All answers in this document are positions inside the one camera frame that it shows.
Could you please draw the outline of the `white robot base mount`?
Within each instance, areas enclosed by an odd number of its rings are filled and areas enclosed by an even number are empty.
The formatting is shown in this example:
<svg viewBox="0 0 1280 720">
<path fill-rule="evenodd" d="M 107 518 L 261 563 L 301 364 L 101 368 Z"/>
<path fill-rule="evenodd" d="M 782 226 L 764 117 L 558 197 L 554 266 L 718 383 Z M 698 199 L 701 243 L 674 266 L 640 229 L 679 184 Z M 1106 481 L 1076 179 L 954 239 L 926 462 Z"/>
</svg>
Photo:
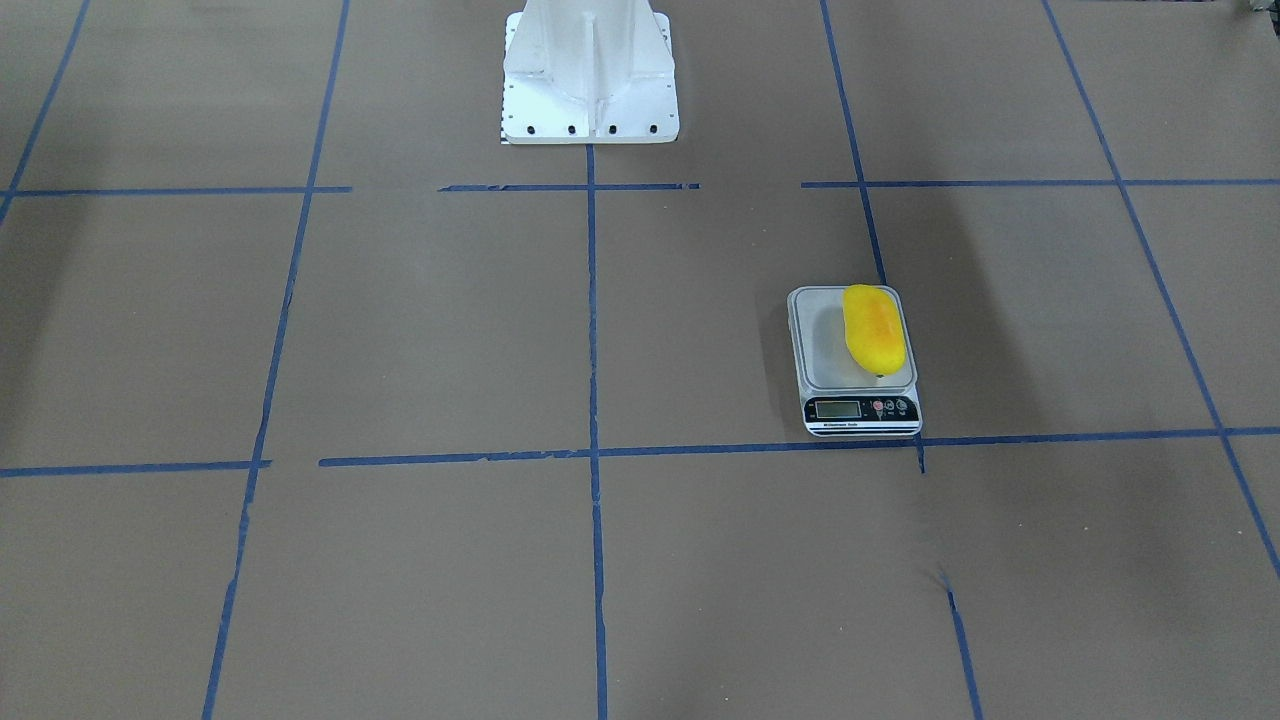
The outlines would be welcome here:
<svg viewBox="0 0 1280 720">
<path fill-rule="evenodd" d="M 672 26 L 649 1 L 527 1 L 506 18 L 500 140 L 672 143 Z"/>
</svg>

